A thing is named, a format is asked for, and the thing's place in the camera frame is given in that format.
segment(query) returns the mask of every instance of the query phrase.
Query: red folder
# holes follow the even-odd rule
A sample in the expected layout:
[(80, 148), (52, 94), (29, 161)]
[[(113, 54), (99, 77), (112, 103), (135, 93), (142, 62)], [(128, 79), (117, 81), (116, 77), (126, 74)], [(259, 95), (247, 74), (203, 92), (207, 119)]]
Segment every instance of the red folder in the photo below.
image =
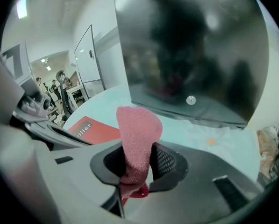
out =
[(87, 116), (74, 124), (69, 132), (91, 144), (100, 144), (116, 140), (121, 137), (120, 130), (105, 125)]

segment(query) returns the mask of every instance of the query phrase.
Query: door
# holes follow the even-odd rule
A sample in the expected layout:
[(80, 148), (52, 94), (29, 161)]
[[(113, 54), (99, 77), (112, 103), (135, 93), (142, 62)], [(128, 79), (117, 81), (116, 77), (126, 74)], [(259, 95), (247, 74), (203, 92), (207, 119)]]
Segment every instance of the door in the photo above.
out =
[(93, 95), (105, 90), (104, 81), (97, 62), (93, 43), (92, 25), (87, 29), (75, 49), (75, 58), (87, 95)]

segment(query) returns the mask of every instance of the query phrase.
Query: ceiling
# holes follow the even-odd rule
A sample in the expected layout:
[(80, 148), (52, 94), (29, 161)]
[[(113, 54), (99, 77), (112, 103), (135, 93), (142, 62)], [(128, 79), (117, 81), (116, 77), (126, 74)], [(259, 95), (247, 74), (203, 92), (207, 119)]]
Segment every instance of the ceiling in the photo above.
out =
[(71, 30), (86, 0), (26, 0), (27, 17), (18, 18), (13, 7), (5, 31), (42, 34), (57, 29)]
[(60, 70), (65, 70), (65, 64), (69, 62), (67, 51), (59, 52), (46, 58), (49, 59), (46, 64), (43, 64), (40, 60), (30, 64), (33, 76), (41, 77), (43, 81), (55, 78), (56, 73)]

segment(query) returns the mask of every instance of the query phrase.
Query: desk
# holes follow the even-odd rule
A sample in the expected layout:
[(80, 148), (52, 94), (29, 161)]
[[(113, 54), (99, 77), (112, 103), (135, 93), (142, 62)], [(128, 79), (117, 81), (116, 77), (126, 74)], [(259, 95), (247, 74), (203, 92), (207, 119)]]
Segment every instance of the desk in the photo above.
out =
[(77, 103), (75, 102), (75, 99), (74, 99), (72, 93), (75, 92), (75, 91), (79, 91), (79, 90), (81, 90), (81, 93), (82, 93), (82, 95), (83, 95), (84, 100), (87, 101), (88, 98), (87, 98), (86, 92), (85, 92), (85, 90), (84, 90), (84, 88), (83, 88), (83, 85), (79, 84), (79, 85), (77, 85), (77, 86), (74, 86), (74, 87), (69, 88), (68, 90), (66, 90), (66, 92), (67, 92), (68, 96), (70, 97), (70, 99), (71, 99), (71, 101), (72, 101), (72, 103), (73, 103), (75, 109), (78, 109), (78, 105), (77, 105)]
[[(116, 109), (119, 106), (136, 107), (131, 103), (129, 89), (126, 86), (113, 87), (86, 101), (70, 116), (64, 129), (69, 129), (84, 116), (118, 128)], [(188, 120), (157, 116), (163, 125), (162, 140), (213, 153), (256, 182), (260, 154), (255, 131), (249, 127), (244, 130), (231, 130), (227, 127), (214, 129), (194, 125)], [(209, 138), (215, 139), (216, 144), (209, 145), (207, 143)]]

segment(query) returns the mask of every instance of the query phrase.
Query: white table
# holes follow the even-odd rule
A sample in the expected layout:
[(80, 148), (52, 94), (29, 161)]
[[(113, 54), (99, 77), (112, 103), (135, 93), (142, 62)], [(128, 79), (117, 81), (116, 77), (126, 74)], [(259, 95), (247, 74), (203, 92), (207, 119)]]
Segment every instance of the white table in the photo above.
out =
[[(131, 103), (129, 89), (126, 86), (113, 87), (85, 102), (70, 116), (64, 129), (69, 129), (84, 116), (118, 128), (116, 110), (119, 106), (136, 107)], [(254, 182), (257, 181), (260, 154), (256, 132), (250, 127), (244, 130), (214, 129), (194, 125), (188, 120), (157, 116), (163, 125), (161, 140), (213, 153)], [(209, 138), (215, 139), (216, 144), (209, 145), (207, 143)]]
[(75, 87), (72, 87), (72, 88), (66, 90), (66, 92), (67, 92), (68, 96), (70, 97), (70, 99), (71, 99), (71, 101), (72, 101), (72, 103), (73, 103), (75, 109), (78, 109), (78, 105), (77, 105), (77, 103), (75, 102), (75, 99), (74, 99), (74, 97), (73, 97), (73, 92), (76, 92), (76, 91), (79, 91), (79, 90), (81, 90), (81, 93), (82, 93), (82, 95), (83, 95), (84, 100), (87, 101), (88, 98), (87, 98), (87, 95), (86, 95), (86, 92), (85, 92), (85, 90), (84, 90), (83, 85), (79, 84), (79, 85), (77, 85), (77, 86), (75, 86)]

